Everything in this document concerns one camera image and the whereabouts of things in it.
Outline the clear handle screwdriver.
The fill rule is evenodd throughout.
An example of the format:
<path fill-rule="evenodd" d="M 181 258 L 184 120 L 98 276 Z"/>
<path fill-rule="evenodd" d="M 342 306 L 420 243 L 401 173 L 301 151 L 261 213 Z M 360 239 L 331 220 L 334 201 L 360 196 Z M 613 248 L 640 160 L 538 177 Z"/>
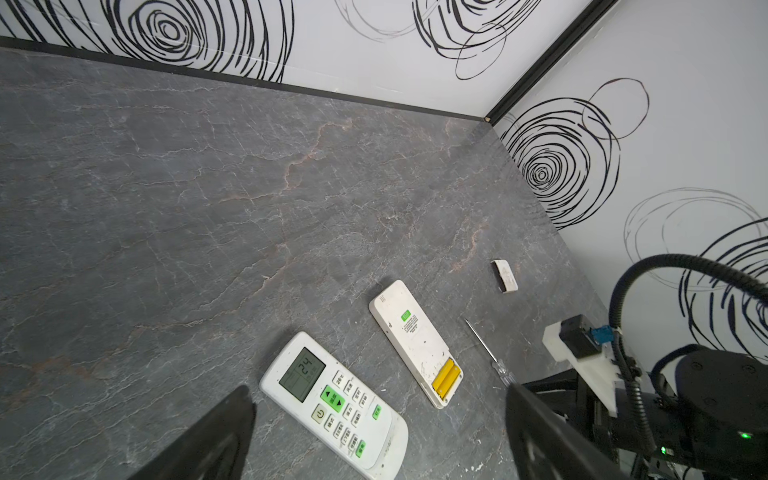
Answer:
<path fill-rule="evenodd" d="M 489 346 L 486 344 L 486 342 L 481 338 L 478 331 L 475 329 L 475 327 L 469 322 L 468 319 L 464 319 L 465 323 L 469 327 L 470 331 L 473 333 L 475 338 L 479 341 L 480 345 L 484 349 L 484 351 L 488 354 L 491 360 L 491 366 L 494 369 L 494 371 L 497 373 L 498 377 L 502 381 L 505 387 L 510 387 L 514 382 L 515 378 L 514 375 L 509 371 L 509 369 L 505 366 L 504 362 L 496 357 L 496 355 L 491 351 Z"/>

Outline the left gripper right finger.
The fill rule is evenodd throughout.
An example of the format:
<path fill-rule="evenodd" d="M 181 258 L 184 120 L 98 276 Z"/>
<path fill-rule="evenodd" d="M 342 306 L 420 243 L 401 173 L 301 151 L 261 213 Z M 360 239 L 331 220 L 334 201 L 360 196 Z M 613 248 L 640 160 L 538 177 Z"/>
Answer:
<path fill-rule="evenodd" d="M 519 384 L 506 393 L 506 433 L 520 479 L 625 479 L 620 468 Z"/>

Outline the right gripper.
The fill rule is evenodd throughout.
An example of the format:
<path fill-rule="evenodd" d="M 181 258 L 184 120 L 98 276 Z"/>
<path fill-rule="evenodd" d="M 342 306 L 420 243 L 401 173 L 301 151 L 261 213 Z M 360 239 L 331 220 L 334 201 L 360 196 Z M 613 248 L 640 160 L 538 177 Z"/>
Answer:
<path fill-rule="evenodd" d="M 619 390 L 617 414 L 612 416 L 574 369 L 523 386 L 618 466 L 623 466 L 622 452 L 633 452 L 628 471 L 631 479 L 652 479 L 652 462 L 641 452 L 636 423 L 622 389 Z"/>

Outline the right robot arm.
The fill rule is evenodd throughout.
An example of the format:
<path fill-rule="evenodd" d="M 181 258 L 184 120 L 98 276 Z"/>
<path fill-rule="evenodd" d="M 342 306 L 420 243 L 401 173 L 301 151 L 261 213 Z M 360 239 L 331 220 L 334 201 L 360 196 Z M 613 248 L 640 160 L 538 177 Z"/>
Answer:
<path fill-rule="evenodd" d="M 574 369 L 525 387 L 559 419 L 613 463 L 634 453 L 638 471 L 663 463 L 701 471 L 707 479 L 767 476 L 767 366 L 747 355 L 686 345 L 649 373 L 641 395 L 654 439 L 643 451 L 624 389 L 614 391 L 615 414 Z"/>

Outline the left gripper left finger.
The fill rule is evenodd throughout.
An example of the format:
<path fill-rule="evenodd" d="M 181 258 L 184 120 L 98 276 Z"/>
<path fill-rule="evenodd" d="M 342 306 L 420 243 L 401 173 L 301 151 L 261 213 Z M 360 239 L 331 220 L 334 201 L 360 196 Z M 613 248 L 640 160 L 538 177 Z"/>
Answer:
<path fill-rule="evenodd" d="M 240 385 L 132 477 L 239 479 L 256 418 L 250 389 Z"/>

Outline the white remote with batteries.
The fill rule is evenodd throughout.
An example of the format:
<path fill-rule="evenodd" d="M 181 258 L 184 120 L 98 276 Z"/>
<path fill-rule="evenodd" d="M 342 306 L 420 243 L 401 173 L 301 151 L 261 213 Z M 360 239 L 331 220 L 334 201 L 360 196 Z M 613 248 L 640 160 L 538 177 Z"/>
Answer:
<path fill-rule="evenodd" d="M 463 369 L 405 283 L 396 280 L 386 287 L 369 302 L 369 311 L 431 404 L 447 407 L 463 380 Z M 461 375 L 447 397 L 440 399 L 432 382 L 449 358 Z"/>

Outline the white battery cover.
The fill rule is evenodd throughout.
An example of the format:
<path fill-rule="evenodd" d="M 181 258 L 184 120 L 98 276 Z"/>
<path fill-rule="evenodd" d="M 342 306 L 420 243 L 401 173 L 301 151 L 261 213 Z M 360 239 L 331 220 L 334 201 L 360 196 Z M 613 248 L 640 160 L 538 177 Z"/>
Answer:
<path fill-rule="evenodd" d="M 494 259 L 491 261 L 491 266 L 494 271 L 499 290 L 502 293 L 512 293 L 519 290 L 518 282 L 507 260 Z"/>

